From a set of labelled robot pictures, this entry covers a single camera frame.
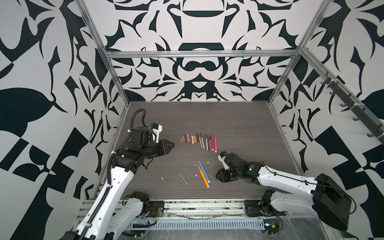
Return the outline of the red pink marker pen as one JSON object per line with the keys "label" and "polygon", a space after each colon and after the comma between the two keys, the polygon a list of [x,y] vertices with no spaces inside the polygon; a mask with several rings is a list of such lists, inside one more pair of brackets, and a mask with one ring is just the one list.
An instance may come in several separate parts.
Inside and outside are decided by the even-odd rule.
{"label": "red pink marker pen", "polygon": [[214,136],[214,152],[218,152],[217,136]]}

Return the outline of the purple marker pen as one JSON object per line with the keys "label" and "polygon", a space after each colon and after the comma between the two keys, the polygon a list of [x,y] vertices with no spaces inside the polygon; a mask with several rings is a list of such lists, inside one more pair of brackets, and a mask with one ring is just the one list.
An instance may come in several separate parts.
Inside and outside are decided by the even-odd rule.
{"label": "purple marker pen", "polygon": [[211,151],[215,151],[215,142],[214,142],[214,135],[211,134]]}

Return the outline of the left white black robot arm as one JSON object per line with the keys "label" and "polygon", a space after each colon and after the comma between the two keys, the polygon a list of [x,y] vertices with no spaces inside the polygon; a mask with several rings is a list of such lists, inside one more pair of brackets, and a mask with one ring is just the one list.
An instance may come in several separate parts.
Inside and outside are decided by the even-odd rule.
{"label": "left white black robot arm", "polygon": [[114,211],[144,161],[165,156],[174,148],[174,143],[160,139],[162,130],[156,123],[130,130],[128,141],[112,153],[100,195],[77,228],[64,234],[64,240],[116,240],[134,218],[147,213],[149,196],[138,191],[117,213]]}

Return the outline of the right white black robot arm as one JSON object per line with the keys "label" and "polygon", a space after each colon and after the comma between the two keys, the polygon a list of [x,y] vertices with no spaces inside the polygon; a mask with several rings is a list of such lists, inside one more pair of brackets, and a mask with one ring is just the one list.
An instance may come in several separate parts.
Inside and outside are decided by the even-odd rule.
{"label": "right white black robot arm", "polygon": [[304,177],[278,171],[264,162],[247,162],[233,153],[218,156],[223,168],[216,178],[222,183],[243,180],[267,187],[259,201],[246,201],[249,217],[278,217],[285,212],[319,218],[324,224],[346,231],[355,200],[331,177]]}

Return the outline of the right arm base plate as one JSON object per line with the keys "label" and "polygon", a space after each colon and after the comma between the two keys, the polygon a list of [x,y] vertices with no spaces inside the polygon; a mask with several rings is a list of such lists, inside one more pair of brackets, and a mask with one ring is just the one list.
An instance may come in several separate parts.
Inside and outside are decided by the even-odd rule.
{"label": "right arm base plate", "polygon": [[262,200],[245,200],[244,205],[248,217],[286,216],[285,212],[278,212],[270,204],[266,204]]}

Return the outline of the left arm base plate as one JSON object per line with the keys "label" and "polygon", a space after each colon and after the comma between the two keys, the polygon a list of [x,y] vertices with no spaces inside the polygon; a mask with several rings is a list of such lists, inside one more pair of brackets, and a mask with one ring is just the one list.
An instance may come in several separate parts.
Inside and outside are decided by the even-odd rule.
{"label": "left arm base plate", "polygon": [[164,213],[164,201],[149,201],[144,202],[142,215],[148,218],[161,217]]}

